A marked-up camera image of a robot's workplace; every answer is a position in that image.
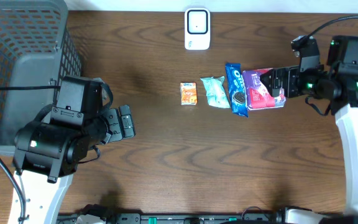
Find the snack package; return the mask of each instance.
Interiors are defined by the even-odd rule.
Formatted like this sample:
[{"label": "snack package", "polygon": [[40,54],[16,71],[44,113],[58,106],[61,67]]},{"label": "snack package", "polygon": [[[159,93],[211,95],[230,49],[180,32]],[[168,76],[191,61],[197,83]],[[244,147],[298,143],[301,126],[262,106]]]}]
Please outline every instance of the snack package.
[{"label": "snack package", "polygon": [[206,97],[210,106],[218,108],[230,108],[226,92],[223,88],[224,77],[201,78],[206,90]]},{"label": "snack package", "polygon": [[243,71],[242,77],[247,93],[248,110],[261,110],[266,108],[279,108],[285,104],[284,89],[280,90],[280,96],[272,97],[266,87],[260,82],[260,76],[271,68]]},{"label": "snack package", "polygon": [[196,105],[196,83],[180,83],[180,99],[182,105]]},{"label": "snack package", "polygon": [[247,95],[244,89],[244,80],[241,75],[241,64],[227,63],[226,75],[232,112],[248,118]]}]

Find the wire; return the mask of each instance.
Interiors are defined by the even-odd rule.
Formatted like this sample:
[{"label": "wire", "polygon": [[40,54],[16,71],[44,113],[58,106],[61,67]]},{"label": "wire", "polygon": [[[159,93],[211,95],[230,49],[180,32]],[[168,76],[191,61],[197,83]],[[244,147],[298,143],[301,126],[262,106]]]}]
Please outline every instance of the wire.
[{"label": "wire", "polygon": [[53,104],[48,104],[47,106],[44,106],[39,112],[38,114],[35,116],[34,121],[42,121],[46,115],[49,114],[49,112],[51,112],[53,108]]},{"label": "wire", "polygon": [[311,106],[315,111],[317,111],[318,114],[320,114],[321,116],[327,116],[329,114],[329,111],[331,110],[331,104],[328,104],[326,111],[323,113],[321,112],[321,110],[313,103],[309,103],[309,99],[312,98],[313,96],[307,96],[305,98],[305,103],[309,106]]},{"label": "wire", "polygon": [[96,155],[98,155],[98,156],[96,158],[90,159],[88,161],[78,162],[78,164],[84,164],[84,163],[87,163],[87,162],[95,161],[96,159],[100,158],[100,149],[97,146],[92,146],[90,150],[92,150],[92,149],[95,150]]},{"label": "wire", "polygon": [[306,35],[304,37],[302,37],[300,40],[298,40],[297,42],[297,46],[300,47],[302,46],[304,43],[306,43],[306,41],[312,36],[315,35],[317,32],[319,32],[321,29],[324,29],[325,27],[336,23],[336,22],[341,22],[341,21],[345,21],[345,20],[349,20],[349,19],[358,19],[358,16],[345,16],[345,17],[340,17],[337,19],[333,19],[329,22],[324,23],[323,25],[319,26],[317,29],[315,29],[313,32],[311,32],[309,35]]},{"label": "wire", "polygon": [[19,184],[17,184],[16,180],[13,178],[13,175],[11,173],[11,171],[7,168],[7,166],[5,165],[5,163],[2,161],[2,159],[0,158],[0,166],[3,169],[3,171],[5,172],[5,174],[7,175],[7,178],[11,181],[13,188],[16,190],[17,195],[19,196],[19,201],[20,201],[20,206],[21,206],[21,212],[20,212],[20,217],[17,219],[17,221],[19,223],[23,223],[25,219],[27,219],[25,217],[25,198],[23,196],[22,191],[19,188]]},{"label": "wire", "polygon": [[261,208],[259,208],[258,206],[251,206],[251,207],[248,207],[247,209],[245,209],[245,210],[243,211],[243,213],[241,214],[241,219],[244,220],[244,219],[245,219],[244,215],[248,212],[248,210],[253,209],[253,208],[259,209],[259,211],[260,211],[262,214],[264,214],[264,216],[267,218],[267,220],[270,220],[269,217],[266,215],[266,213],[264,213],[264,211],[263,211]]},{"label": "wire", "polygon": [[11,86],[11,87],[0,87],[0,90],[46,90],[46,89],[60,89],[60,86]]}]

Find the white device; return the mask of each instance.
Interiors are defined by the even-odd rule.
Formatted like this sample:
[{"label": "white device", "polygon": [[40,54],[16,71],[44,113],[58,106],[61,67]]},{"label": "white device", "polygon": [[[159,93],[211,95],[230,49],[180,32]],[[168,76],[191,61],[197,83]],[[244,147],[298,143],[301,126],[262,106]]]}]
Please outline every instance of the white device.
[{"label": "white device", "polygon": [[[346,173],[345,215],[358,215],[358,107],[349,104],[335,114],[336,125],[342,139]],[[311,211],[290,209],[286,223],[317,224],[324,215]]]},{"label": "white device", "polygon": [[211,42],[211,16],[207,9],[190,8],[185,12],[185,48],[206,50]]},{"label": "white device", "polygon": [[[48,183],[48,176],[29,170],[22,175],[14,173],[14,178],[25,197],[26,215],[25,224],[52,224],[56,223],[57,215],[63,198],[73,181],[74,174],[59,177],[54,184]],[[17,224],[21,206],[17,192],[13,190],[11,214],[8,224]]]}]

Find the light blue snack package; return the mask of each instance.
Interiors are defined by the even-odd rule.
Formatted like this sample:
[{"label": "light blue snack package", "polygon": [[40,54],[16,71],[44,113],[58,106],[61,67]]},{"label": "light blue snack package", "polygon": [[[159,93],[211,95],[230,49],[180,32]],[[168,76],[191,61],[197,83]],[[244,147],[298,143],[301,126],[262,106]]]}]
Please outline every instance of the light blue snack package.
[{"label": "light blue snack package", "polygon": [[230,108],[226,92],[223,88],[224,77],[201,78],[206,90],[206,99],[210,106],[218,108]]}]

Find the orange snack package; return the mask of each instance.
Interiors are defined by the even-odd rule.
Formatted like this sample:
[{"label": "orange snack package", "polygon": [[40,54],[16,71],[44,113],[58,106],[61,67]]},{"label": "orange snack package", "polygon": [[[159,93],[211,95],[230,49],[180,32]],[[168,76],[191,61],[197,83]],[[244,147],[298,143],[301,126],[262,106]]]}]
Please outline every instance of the orange snack package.
[{"label": "orange snack package", "polygon": [[180,83],[180,98],[182,105],[197,104],[196,83]]}]

